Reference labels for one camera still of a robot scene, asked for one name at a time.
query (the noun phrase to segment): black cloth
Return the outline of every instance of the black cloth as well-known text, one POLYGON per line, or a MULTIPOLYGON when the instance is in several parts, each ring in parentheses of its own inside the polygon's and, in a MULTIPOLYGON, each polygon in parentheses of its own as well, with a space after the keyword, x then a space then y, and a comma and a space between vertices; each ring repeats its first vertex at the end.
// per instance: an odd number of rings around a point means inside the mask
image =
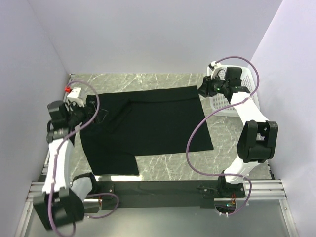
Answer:
MULTIPOLYGON (((83 150, 95 175, 139 175, 135 156, 183 153, 205 118, 196 86, 100 94, 107 115, 80 132, 83 150)), ((96 102, 88 95, 86 104, 96 102)), ((190 151, 213 150, 206 123, 190 151)))

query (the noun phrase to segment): red object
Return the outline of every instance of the red object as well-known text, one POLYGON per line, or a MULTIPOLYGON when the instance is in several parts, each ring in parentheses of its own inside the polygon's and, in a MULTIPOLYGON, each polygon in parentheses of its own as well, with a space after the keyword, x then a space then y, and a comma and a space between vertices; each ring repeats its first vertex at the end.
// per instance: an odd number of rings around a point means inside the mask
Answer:
POLYGON ((70 92, 72 92, 72 89, 69 86, 66 86, 65 92, 70 93, 70 92))

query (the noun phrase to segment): white laundry basket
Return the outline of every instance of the white laundry basket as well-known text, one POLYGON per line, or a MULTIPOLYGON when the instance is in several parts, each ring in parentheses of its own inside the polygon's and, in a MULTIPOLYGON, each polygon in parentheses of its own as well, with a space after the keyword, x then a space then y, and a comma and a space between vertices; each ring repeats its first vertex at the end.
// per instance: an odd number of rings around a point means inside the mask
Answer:
MULTIPOLYGON (((222 65, 222 66, 223 66, 223 69, 225 71, 226 71, 227 67, 235 67, 232 65, 222 65)), ((241 68, 242 68, 242 74, 240 77, 241 78, 241 86, 246 86, 249 89, 249 91, 252 92, 255 89, 255 83, 253 81, 251 71, 247 67, 241 67, 241 68)), ((221 77, 222 80, 225 79, 225 71, 221 70, 219 72, 219 76, 221 77)), ((255 93, 254 95, 252 95, 251 99, 254 101, 254 103, 256 104, 258 109, 260 110, 257 94, 255 93)), ((211 101, 211 108, 213 111, 217 110, 219 108, 222 108, 226 105, 229 105, 227 99, 222 94, 217 94, 213 97, 210 97, 210 101, 211 101)), ((233 107, 230 107, 228 109, 224 109, 220 112, 217 112, 215 115, 216 116, 238 117, 238 113, 233 107)))

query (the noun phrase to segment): gray marble surface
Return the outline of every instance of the gray marble surface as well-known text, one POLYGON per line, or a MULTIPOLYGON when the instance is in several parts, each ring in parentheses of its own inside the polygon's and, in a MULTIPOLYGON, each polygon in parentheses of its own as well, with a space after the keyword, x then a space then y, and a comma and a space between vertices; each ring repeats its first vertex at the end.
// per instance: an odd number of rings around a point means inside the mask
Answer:
MULTIPOLYGON (((201 85, 203 74, 78 74, 72 79, 89 82, 98 93, 111 93, 136 90, 152 90, 183 86, 201 85)), ((92 94, 86 86, 87 94, 92 94)), ((209 98, 200 97, 205 114, 210 114, 209 98)), ((213 151, 190 153, 195 168, 207 173, 220 173, 231 165, 237 156, 237 142, 242 131, 240 118, 212 116, 207 121, 208 129, 214 145, 213 151)), ((76 135, 75 149, 70 160, 71 178, 90 172, 90 166, 83 152, 80 135, 76 135)), ((202 176, 187 165, 185 153, 158 156, 136 157, 140 176, 98 177, 99 180, 202 180, 216 177, 202 176)), ((260 164, 250 173, 251 179, 271 179, 267 163, 260 164)))

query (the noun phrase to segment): white wall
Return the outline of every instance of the white wall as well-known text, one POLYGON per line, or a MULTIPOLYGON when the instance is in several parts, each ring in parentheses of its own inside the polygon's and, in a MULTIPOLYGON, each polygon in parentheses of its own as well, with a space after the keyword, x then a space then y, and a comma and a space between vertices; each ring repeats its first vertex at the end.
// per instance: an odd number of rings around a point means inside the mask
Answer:
POLYGON ((281 0, 29 2, 68 73, 200 73, 250 59, 281 0))
POLYGON ((253 64, 260 107, 279 124, 272 171, 281 178, 300 236, 315 236, 316 1, 283 0, 253 64))
POLYGON ((0 236, 14 236, 46 152, 47 104, 68 77, 26 0, 0 4, 0 236))

